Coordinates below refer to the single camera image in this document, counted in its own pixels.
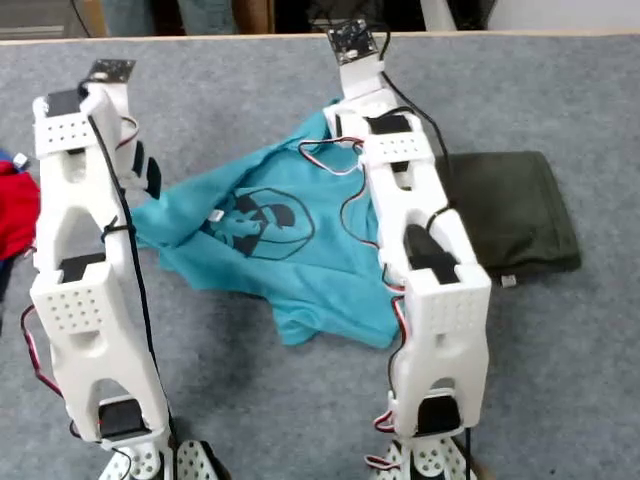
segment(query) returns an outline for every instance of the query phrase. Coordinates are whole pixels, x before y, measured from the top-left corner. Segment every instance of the dark green cloth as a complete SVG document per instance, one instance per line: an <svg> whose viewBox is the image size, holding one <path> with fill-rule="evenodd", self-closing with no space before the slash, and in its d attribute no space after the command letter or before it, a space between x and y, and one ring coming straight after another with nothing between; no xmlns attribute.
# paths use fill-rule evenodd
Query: dark green cloth
<svg viewBox="0 0 640 480"><path fill-rule="evenodd" d="M569 271L580 252L549 163L540 152L450 155L438 164L478 262L493 276Z"/></svg>

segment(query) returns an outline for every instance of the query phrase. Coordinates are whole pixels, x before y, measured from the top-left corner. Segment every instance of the circuit board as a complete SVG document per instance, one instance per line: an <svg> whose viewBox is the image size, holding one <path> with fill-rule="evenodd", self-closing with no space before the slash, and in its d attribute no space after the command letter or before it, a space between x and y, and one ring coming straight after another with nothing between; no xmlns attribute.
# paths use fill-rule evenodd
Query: circuit board
<svg viewBox="0 0 640 480"><path fill-rule="evenodd" d="M371 35L371 30L362 18L330 28L327 31L327 36L339 65L355 62L378 53L378 47L376 47L376 42Z"/></svg>
<svg viewBox="0 0 640 480"><path fill-rule="evenodd" d="M135 64L134 60L96 60L87 78L92 82L127 83Z"/></svg>

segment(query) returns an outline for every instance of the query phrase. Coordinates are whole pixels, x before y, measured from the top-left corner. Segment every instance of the printed graphic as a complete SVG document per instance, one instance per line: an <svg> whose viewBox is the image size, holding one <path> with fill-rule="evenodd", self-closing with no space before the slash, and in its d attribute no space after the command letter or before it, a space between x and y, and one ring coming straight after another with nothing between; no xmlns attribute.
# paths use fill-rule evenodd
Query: printed graphic
<svg viewBox="0 0 640 480"><path fill-rule="evenodd" d="M236 196L217 207L218 222L206 221L201 230L247 257L284 260L304 247L315 225L304 204L291 194L261 188Z"/></svg>

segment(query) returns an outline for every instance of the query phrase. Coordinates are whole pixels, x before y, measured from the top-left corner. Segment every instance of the teal t-shirt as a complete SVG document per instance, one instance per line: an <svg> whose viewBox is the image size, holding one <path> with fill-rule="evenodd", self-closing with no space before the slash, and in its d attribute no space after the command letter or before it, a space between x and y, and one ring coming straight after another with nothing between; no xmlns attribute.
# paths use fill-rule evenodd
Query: teal t-shirt
<svg viewBox="0 0 640 480"><path fill-rule="evenodd" d="M397 323L377 252L340 221L363 173L335 176L298 152L301 140L328 136L318 112L284 142L170 188L133 211L137 235L193 288L266 298L285 344L324 331L387 347ZM337 145L308 150L334 169L357 161ZM224 212L218 221L209 220L214 210ZM350 202L344 217L351 232L375 239L368 194Z"/></svg>

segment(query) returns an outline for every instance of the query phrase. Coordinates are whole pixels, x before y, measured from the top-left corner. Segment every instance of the gray carpet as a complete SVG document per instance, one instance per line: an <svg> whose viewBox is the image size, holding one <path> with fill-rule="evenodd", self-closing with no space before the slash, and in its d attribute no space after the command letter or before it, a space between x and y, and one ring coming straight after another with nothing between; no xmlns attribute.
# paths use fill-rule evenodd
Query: gray carpet
<svg viewBox="0 0 640 480"><path fill-rule="evenodd" d="M540 150L584 267L495 289L475 451L499 479L629 479L640 465L640 37L395 38L388 71L450 150ZM95 42L0 48L0 145L32 152L31 101L96 57L139 61L131 107L166 185L282 138L339 94L323 39ZM160 371L183 432L234 478L365 478L384 448L389 351L328 335L285 348L269 305L196 292L142 254ZM67 432L18 329L34 277L14 271L0 338L0 478L95 479L107 454Z"/></svg>

